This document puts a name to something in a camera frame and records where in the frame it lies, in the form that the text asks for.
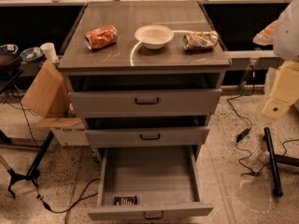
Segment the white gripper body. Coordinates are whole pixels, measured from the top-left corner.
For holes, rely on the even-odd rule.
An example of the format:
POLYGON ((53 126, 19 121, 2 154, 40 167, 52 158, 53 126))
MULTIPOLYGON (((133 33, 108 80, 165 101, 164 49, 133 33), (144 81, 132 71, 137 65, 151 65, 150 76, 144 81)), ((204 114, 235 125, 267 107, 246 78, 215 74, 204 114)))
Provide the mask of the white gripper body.
POLYGON ((280 119, 299 99, 299 62, 285 61, 275 73, 262 114, 280 119))

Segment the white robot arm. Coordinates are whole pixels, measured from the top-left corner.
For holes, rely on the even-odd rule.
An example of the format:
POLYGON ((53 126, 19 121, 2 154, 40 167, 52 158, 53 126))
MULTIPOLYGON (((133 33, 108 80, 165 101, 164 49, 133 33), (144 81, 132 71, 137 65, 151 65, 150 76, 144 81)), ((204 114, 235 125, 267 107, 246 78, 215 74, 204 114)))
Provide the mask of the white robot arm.
POLYGON ((272 45, 284 63, 276 71, 262 114, 280 119, 299 98, 299 0, 292 0, 276 21, 261 30, 253 42, 272 45))

